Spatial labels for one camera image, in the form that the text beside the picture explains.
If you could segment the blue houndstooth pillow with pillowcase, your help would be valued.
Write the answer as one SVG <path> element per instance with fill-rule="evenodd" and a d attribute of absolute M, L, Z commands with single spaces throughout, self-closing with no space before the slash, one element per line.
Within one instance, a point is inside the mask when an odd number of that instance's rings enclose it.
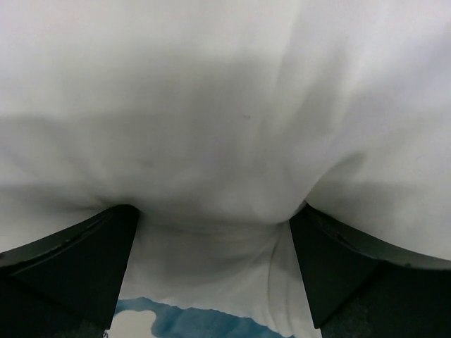
<path fill-rule="evenodd" d="M 107 337 L 319 337 L 290 227 L 140 221 Z"/>

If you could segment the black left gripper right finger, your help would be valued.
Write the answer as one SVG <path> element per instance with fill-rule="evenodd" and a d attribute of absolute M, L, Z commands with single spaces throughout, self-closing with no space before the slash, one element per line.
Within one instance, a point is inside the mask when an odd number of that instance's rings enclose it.
<path fill-rule="evenodd" d="M 415 253 L 309 205 L 290 221 L 322 337 L 450 336 L 450 262 Z"/>

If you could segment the white pillow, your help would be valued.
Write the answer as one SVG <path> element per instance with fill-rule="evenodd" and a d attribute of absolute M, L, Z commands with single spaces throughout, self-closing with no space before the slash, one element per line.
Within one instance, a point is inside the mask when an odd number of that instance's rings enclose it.
<path fill-rule="evenodd" d="M 2 1 L 2 211 L 120 201 L 449 258 L 450 2 Z"/>

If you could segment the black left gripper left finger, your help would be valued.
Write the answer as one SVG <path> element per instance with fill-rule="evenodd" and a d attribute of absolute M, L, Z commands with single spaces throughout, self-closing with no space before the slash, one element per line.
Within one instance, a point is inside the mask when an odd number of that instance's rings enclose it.
<path fill-rule="evenodd" d="M 1 253 L 2 337 L 105 337 L 140 212 L 119 205 Z"/>

